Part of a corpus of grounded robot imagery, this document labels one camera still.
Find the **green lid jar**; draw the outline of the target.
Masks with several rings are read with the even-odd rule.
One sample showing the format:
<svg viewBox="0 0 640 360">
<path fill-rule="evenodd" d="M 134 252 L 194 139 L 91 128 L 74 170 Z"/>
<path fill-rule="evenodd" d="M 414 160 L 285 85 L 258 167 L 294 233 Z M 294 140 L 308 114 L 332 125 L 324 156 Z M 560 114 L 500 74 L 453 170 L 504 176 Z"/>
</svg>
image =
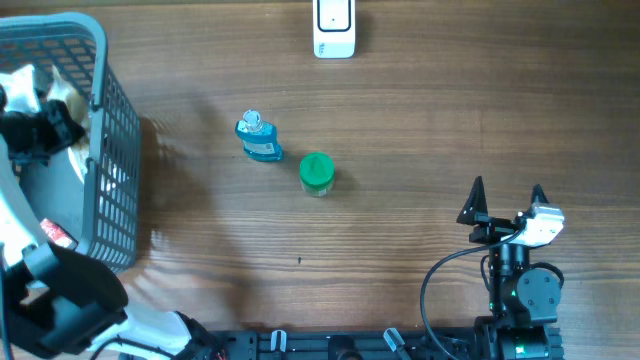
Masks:
<svg viewBox="0 0 640 360">
<path fill-rule="evenodd" d="M 303 190 L 314 197 L 328 195 L 335 180 L 335 165 L 331 157 L 322 152 L 305 155 L 299 166 Z"/>
</svg>

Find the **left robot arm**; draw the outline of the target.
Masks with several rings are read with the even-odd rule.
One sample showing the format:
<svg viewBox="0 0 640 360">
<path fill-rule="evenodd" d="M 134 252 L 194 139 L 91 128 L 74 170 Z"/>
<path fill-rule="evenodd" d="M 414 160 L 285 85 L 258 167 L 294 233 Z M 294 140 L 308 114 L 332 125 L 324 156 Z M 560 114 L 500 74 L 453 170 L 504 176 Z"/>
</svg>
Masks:
<svg viewBox="0 0 640 360">
<path fill-rule="evenodd" d="M 130 304 L 103 263 L 49 241 L 20 189 L 14 154 L 50 155 L 84 129 L 64 102 L 1 116 L 1 338 L 42 359 L 106 350 L 139 359 L 220 359 L 216 337 L 180 312 Z"/>
</svg>

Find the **white box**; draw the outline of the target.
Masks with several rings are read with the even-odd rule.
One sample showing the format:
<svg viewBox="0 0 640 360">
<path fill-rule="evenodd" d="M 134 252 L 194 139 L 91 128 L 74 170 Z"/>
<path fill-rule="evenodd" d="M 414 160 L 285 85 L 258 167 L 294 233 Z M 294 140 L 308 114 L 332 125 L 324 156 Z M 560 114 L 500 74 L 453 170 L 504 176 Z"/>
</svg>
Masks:
<svg viewBox="0 0 640 360">
<path fill-rule="evenodd" d="M 65 103 L 71 118 L 84 130 L 85 135 L 67 148 L 70 164 L 81 182 L 88 172 L 86 161 L 89 158 L 91 118 L 86 99 L 67 80 L 63 79 L 58 68 L 53 65 L 52 82 L 43 71 L 32 64 L 25 65 L 13 73 L 1 74 L 1 86 L 7 95 L 4 109 L 27 114 L 35 114 L 43 109 L 41 98 L 60 100 Z"/>
</svg>

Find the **blue mouthwash bottle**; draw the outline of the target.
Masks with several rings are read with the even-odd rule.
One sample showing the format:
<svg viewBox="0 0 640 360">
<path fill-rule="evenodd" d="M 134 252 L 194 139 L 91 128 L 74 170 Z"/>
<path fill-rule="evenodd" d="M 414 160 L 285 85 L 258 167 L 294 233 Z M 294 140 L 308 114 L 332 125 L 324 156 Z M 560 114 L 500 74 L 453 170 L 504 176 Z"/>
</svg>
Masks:
<svg viewBox="0 0 640 360">
<path fill-rule="evenodd" d="M 236 123 L 235 133 L 246 155 L 259 162 L 276 162 L 283 158 L 277 128 L 262 119 L 256 110 L 247 110 Z"/>
</svg>

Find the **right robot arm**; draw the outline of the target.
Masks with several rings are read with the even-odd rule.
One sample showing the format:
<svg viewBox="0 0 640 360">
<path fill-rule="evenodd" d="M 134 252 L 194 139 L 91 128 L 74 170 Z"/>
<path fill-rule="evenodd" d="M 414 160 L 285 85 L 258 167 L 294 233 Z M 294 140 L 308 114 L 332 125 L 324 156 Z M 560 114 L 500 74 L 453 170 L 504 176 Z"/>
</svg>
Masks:
<svg viewBox="0 0 640 360">
<path fill-rule="evenodd" d="M 473 231 L 469 241 L 488 245 L 482 272 L 489 291 L 489 316 L 475 320 L 472 359 L 560 360 L 564 357 L 557 322 L 564 275 L 547 263 L 530 261 L 530 251 L 549 245 L 562 231 L 565 216 L 533 187 L 529 208 L 514 219 L 489 215 L 478 176 L 457 222 Z"/>
</svg>

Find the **small red packet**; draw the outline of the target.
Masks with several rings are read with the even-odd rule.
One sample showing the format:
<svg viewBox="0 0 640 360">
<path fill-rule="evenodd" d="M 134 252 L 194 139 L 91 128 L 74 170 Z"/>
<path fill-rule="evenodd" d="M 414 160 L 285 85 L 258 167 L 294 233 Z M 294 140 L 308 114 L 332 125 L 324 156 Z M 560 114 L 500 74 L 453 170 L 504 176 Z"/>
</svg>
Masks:
<svg viewBox="0 0 640 360">
<path fill-rule="evenodd" d="M 71 250 L 78 246 L 78 242 L 57 223 L 45 218 L 40 222 L 40 226 L 49 240 L 57 246 Z"/>
</svg>

